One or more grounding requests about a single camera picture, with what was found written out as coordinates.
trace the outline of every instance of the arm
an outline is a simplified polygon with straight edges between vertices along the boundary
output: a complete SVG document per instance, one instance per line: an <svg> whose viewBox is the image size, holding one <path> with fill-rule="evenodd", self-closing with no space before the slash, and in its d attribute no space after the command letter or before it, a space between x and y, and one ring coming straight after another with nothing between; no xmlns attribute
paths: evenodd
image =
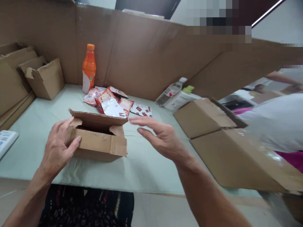
<svg viewBox="0 0 303 227"><path fill-rule="evenodd" d="M52 127L40 167L3 227L38 226L51 182L73 156L81 140L81 137L75 138L68 148L64 144L72 120L73 117Z"/></svg>
<svg viewBox="0 0 303 227"><path fill-rule="evenodd" d="M302 82L294 80L292 78L289 78L287 76L284 76L276 71L268 74L267 76L265 76L267 79L276 81L276 82L280 82L280 83L286 83L286 84L290 84L290 85L295 85L295 86L301 86L303 85Z"/></svg>
<svg viewBox="0 0 303 227"><path fill-rule="evenodd" d="M160 154L175 163L189 206L199 226L251 226L187 151L172 126L157 122L150 117L130 118L129 121L154 130L157 136L149 130L138 128L138 132Z"/></svg>

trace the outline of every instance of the hand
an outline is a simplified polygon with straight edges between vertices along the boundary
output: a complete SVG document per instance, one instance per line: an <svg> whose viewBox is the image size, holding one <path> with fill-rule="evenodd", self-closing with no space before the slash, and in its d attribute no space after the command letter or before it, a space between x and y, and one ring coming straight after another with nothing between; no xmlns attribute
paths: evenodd
<svg viewBox="0 0 303 227"><path fill-rule="evenodd" d="M164 157L175 163L182 163L192 158L172 126L160 123L151 117L134 117L129 121L131 124L147 126L154 130L157 136L147 129L138 128L138 132Z"/></svg>
<svg viewBox="0 0 303 227"><path fill-rule="evenodd" d="M44 156L39 171L39 176L43 177L47 183L51 183L58 173L66 166L75 150L79 146L81 136L76 137L69 147L66 147L65 136L70 123L74 117L54 124L51 128L46 142Z"/></svg>

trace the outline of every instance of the forearm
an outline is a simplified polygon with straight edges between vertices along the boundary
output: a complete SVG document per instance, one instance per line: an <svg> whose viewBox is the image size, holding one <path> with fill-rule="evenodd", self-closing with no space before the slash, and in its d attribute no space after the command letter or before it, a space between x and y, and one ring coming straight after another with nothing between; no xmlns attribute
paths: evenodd
<svg viewBox="0 0 303 227"><path fill-rule="evenodd" d="M280 82L280 83L286 83L290 85L303 85L302 82L294 80L292 78L289 78L287 76L281 75L277 72L272 72L266 76L267 79Z"/></svg>
<svg viewBox="0 0 303 227"><path fill-rule="evenodd" d="M176 163L176 167L199 226L250 226L193 157L186 162Z"/></svg>
<svg viewBox="0 0 303 227"><path fill-rule="evenodd" d="M38 169L23 197L11 212L3 227L38 226L50 185L51 183L44 180Z"/></svg>

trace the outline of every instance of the orange bottle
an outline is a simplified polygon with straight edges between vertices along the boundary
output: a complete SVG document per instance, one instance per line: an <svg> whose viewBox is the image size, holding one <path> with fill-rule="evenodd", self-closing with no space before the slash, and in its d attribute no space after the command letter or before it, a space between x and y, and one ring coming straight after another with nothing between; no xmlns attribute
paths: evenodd
<svg viewBox="0 0 303 227"><path fill-rule="evenodd" d="M89 90L94 87L95 74L96 74L96 62L95 62L95 45L88 44L86 57L83 62L83 87L82 91L88 94Z"/></svg>

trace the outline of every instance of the table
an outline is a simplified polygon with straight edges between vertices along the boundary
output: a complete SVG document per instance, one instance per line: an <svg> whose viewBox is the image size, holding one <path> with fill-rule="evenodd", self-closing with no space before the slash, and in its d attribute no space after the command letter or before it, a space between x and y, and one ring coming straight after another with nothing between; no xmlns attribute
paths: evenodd
<svg viewBox="0 0 303 227"><path fill-rule="evenodd" d="M68 111L98 113L95 107L83 102L81 86L67 84L54 100L36 98L23 115L12 125L19 138L0 160L0 178L31 180L41 163L45 143L54 123L69 118ZM151 107L153 117L170 124L188 150L204 165L173 114L155 105L154 101L129 97ZM53 183L102 188L120 191L184 195L174 163L160 155L137 132L137 125L123 125L127 139L127 157L111 163L73 157ZM228 196L261 197L255 190L224 189Z"/></svg>

